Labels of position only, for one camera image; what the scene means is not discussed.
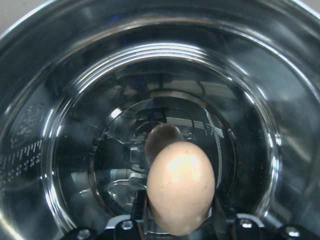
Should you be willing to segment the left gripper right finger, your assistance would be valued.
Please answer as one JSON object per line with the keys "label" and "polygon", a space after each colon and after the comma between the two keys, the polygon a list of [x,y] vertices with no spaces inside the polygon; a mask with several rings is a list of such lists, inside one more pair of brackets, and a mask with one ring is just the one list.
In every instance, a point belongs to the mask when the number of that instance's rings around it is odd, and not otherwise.
{"label": "left gripper right finger", "polygon": [[226,205],[220,194],[215,194],[211,205],[211,222],[217,238],[228,238]]}

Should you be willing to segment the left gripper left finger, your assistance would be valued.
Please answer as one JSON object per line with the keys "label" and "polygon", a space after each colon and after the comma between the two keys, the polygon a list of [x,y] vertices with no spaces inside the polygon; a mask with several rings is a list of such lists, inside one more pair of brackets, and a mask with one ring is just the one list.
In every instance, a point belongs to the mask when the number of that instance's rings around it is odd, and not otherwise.
{"label": "left gripper left finger", "polygon": [[148,234],[149,207],[148,196],[145,189],[135,193],[135,199],[131,211],[131,221],[134,231],[139,237],[146,237]]}

